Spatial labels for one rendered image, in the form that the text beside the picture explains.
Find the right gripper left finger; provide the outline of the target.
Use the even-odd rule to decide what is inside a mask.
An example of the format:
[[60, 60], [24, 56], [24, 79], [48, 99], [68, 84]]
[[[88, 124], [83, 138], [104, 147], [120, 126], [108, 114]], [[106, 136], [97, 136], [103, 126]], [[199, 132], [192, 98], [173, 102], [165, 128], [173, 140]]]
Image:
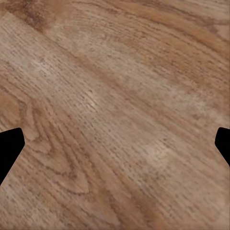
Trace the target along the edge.
[[24, 146], [24, 135], [20, 127], [0, 133], [0, 184]]

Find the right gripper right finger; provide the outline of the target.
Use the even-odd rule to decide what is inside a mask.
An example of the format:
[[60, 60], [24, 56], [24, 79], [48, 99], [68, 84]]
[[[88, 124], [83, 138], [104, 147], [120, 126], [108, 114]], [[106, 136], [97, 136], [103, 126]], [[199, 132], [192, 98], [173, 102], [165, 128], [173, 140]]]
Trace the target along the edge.
[[230, 166], [230, 129], [223, 127], [218, 129], [215, 145]]

